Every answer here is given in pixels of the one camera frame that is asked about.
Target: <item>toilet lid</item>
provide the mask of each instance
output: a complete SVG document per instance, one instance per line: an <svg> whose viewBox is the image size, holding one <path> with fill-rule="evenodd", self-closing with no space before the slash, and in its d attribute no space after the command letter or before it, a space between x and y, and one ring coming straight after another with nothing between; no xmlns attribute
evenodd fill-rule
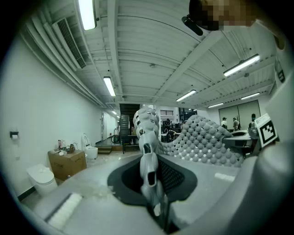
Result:
<svg viewBox="0 0 294 235"><path fill-rule="evenodd" d="M28 174L41 185L46 185L54 179L54 174L42 164L27 169Z"/></svg>
<svg viewBox="0 0 294 235"><path fill-rule="evenodd" d="M84 146L90 145L90 140L89 140L88 136L86 135L86 133L83 133L83 135L82 135L82 141L84 143Z"/></svg>

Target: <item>fluorescent tube light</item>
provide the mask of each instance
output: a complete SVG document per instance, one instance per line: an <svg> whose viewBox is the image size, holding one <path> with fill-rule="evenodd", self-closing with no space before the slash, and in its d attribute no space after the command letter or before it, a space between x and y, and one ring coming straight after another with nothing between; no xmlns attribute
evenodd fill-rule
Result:
<svg viewBox="0 0 294 235"><path fill-rule="evenodd" d="M253 96L257 96L257 95L259 95L259 94L260 94L260 93L257 92L257 93L255 93L255 94L253 94L253 95L245 96L245 97L241 98L241 100L245 100L245 99L251 98L251 97L253 97Z"/></svg>
<svg viewBox="0 0 294 235"><path fill-rule="evenodd" d="M220 105L223 105L223 104L224 103L220 103L220 104L217 104L217 105L208 106L208 108L213 108L213 107L220 106Z"/></svg>
<svg viewBox="0 0 294 235"><path fill-rule="evenodd" d="M79 11L81 14L84 30L96 27L96 16L94 13L93 0L79 0Z"/></svg>
<svg viewBox="0 0 294 235"><path fill-rule="evenodd" d="M179 102L187 97L189 97L190 95L194 94L196 91L195 90L191 90L189 93L183 95L181 98L177 99L176 101Z"/></svg>
<svg viewBox="0 0 294 235"><path fill-rule="evenodd" d="M104 82L105 82L105 84L106 84L106 86L107 86L107 89L108 89L110 95L111 95L111 96L115 96L115 92L114 92L113 86L112 86L112 84L111 84L111 79L110 79L110 77L104 77L103 80L104 80Z"/></svg>
<svg viewBox="0 0 294 235"><path fill-rule="evenodd" d="M250 65L250 64L253 64L254 62L258 61L260 59L260 56L258 54L250 57L249 59L243 61L242 63L240 64L237 64L236 66L228 69L227 71L224 72L224 75L227 77L239 70L241 70L242 68L245 68L246 66Z"/></svg>

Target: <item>brown box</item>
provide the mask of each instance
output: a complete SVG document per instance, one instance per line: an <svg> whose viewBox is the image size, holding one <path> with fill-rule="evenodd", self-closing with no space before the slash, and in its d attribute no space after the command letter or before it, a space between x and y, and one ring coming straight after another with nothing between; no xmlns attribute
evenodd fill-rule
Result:
<svg viewBox="0 0 294 235"><path fill-rule="evenodd" d="M85 152L81 150L63 156L49 151L48 156L54 176L61 180L66 180L68 175L73 176L87 168Z"/></svg>

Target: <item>white toilet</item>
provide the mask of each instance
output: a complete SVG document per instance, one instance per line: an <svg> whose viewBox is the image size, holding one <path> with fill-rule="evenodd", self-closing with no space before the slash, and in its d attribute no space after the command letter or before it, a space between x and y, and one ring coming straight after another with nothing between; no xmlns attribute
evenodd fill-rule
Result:
<svg viewBox="0 0 294 235"><path fill-rule="evenodd" d="M96 159L98 154L98 148L92 147L88 136L83 133L82 135L83 150L87 154L87 159Z"/></svg>
<svg viewBox="0 0 294 235"><path fill-rule="evenodd" d="M54 174L44 165L38 164L32 166L27 169L27 173L33 186L41 196L45 196L57 188Z"/></svg>

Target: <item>black perforated mesh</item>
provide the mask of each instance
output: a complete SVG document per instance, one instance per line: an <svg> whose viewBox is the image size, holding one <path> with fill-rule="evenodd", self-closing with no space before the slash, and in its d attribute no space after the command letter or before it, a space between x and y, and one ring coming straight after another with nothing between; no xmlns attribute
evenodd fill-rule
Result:
<svg viewBox="0 0 294 235"><path fill-rule="evenodd" d="M166 194L178 187L185 179L181 172L171 168L161 160L158 160L157 178L161 181Z"/></svg>

